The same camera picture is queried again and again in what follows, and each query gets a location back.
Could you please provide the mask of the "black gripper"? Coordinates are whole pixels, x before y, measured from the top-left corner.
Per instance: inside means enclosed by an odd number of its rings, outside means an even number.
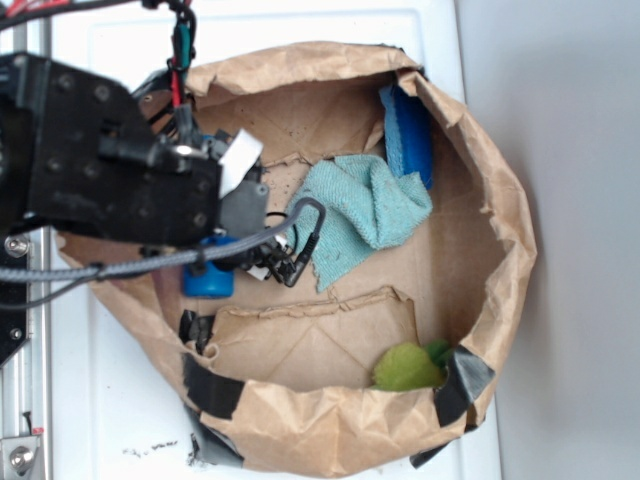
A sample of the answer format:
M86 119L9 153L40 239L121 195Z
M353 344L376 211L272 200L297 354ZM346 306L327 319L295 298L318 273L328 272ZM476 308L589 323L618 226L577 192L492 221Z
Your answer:
M242 130L233 137L223 130L205 139L222 166L220 223L205 245L226 246L267 229L269 188L262 182L262 144ZM273 278L288 287L296 285L306 268L306 254L293 254L294 246L273 235L261 243L215 259L244 270L259 280Z

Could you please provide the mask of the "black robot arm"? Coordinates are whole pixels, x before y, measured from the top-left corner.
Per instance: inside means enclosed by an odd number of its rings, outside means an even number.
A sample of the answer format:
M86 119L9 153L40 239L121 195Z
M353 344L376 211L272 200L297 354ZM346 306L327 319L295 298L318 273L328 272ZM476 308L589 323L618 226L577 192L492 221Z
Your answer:
M262 146L249 133L203 134L189 106L156 133L121 84L26 52L1 59L1 231L63 233L159 249L120 264L5 267L11 283L78 283L206 262L295 264L268 226Z

